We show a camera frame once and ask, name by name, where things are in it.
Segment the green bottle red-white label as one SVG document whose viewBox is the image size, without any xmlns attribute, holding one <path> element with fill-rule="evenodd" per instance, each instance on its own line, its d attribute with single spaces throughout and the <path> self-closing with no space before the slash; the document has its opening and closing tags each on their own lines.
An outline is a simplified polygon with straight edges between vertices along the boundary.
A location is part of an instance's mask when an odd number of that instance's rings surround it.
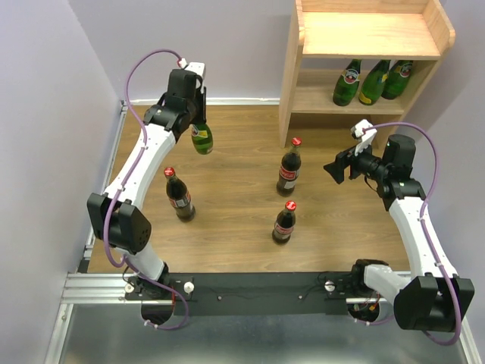
<svg viewBox="0 0 485 364">
<path fill-rule="evenodd" d="M 347 106 L 357 93 L 361 73 L 361 59 L 352 59 L 340 74 L 333 91 L 333 103 Z"/>
</svg>

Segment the green bottle yellow label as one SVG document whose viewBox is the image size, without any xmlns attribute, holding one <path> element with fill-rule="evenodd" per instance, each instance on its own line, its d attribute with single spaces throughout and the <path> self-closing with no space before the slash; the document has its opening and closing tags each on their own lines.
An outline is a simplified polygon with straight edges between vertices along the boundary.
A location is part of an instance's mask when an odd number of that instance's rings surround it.
<svg viewBox="0 0 485 364">
<path fill-rule="evenodd" d="M 363 105 L 373 105 L 381 97 L 389 75 L 390 60 L 380 60 L 366 76 L 358 96 Z"/>
</svg>

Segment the green bottle red-blue label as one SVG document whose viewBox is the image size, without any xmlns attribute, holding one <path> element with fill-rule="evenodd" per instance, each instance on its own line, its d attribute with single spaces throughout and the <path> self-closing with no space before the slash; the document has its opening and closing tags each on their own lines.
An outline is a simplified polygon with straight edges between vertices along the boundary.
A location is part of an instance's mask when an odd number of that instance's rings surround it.
<svg viewBox="0 0 485 364">
<path fill-rule="evenodd" d="M 385 99 L 396 99 L 408 85 L 414 62 L 399 60 L 390 69 L 389 76 L 381 96 Z"/>
</svg>

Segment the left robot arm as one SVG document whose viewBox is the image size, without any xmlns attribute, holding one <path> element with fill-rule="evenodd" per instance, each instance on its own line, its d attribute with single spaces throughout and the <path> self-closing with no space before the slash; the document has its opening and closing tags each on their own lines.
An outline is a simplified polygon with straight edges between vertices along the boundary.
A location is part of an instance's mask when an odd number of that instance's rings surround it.
<svg viewBox="0 0 485 364">
<path fill-rule="evenodd" d="M 138 140 L 125 165 L 101 194 L 87 200 L 95 237 L 109 254 L 116 249 L 121 262 L 138 273 L 142 291 L 153 300 L 168 289 L 169 270 L 152 248 L 152 226 L 142 213 L 148 188 L 161 162 L 192 124 L 206 122 L 205 64 L 190 62 L 173 69 L 167 91 L 144 115 Z"/>
</svg>

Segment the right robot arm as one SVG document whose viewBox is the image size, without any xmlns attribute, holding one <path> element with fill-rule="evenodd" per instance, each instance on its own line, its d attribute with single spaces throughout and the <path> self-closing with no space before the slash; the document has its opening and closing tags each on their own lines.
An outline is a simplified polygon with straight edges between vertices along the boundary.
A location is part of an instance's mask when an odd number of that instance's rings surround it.
<svg viewBox="0 0 485 364">
<path fill-rule="evenodd" d="M 380 294 L 393 308 L 404 330 L 459 333 L 474 296 L 474 285 L 460 278 L 440 246 L 425 203 L 421 184 L 412 178 L 415 141 L 405 135 L 389 136 L 384 153 L 372 152 L 374 130 L 353 132 L 358 143 L 325 165 L 341 184 L 345 169 L 350 178 L 364 176 L 377 184 L 377 194 L 395 222 L 409 261 L 410 279 L 395 273 L 385 262 L 359 259 L 352 267 L 349 289 L 357 297 Z"/>
</svg>

